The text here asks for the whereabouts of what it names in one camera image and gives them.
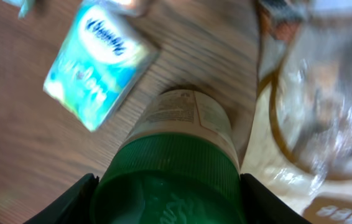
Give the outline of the green lid jar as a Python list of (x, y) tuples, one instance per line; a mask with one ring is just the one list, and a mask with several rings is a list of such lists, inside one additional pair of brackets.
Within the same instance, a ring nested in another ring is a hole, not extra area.
[(145, 110), (100, 180), (93, 223), (244, 223), (239, 162), (223, 107), (174, 90)]

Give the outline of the teal tissue pack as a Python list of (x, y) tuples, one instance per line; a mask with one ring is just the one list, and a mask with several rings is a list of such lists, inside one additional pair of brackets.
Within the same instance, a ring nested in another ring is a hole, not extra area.
[(83, 1), (43, 90), (93, 132), (112, 116), (158, 54), (103, 1)]

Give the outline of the teal long snack packet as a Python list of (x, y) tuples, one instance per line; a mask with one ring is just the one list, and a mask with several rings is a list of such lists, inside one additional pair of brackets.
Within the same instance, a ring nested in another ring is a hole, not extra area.
[(33, 8), (35, 0), (2, 0), (3, 2), (19, 8), (18, 18), (23, 19)]

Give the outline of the brown white snack pouch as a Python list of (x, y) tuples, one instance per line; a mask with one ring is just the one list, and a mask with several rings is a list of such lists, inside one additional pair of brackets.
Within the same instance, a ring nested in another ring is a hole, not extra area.
[(310, 223), (352, 223), (352, 1), (259, 1), (241, 174)]

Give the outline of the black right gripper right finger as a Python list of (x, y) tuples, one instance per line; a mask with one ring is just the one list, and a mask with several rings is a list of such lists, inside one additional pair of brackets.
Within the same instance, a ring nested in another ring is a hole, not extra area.
[(310, 224), (251, 174), (240, 175), (243, 212), (250, 224)]

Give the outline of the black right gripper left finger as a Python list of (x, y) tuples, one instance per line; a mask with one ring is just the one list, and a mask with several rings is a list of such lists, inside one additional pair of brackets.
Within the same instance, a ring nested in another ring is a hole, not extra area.
[(99, 177), (84, 175), (59, 198), (25, 224), (91, 224), (90, 202), (99, 183)]

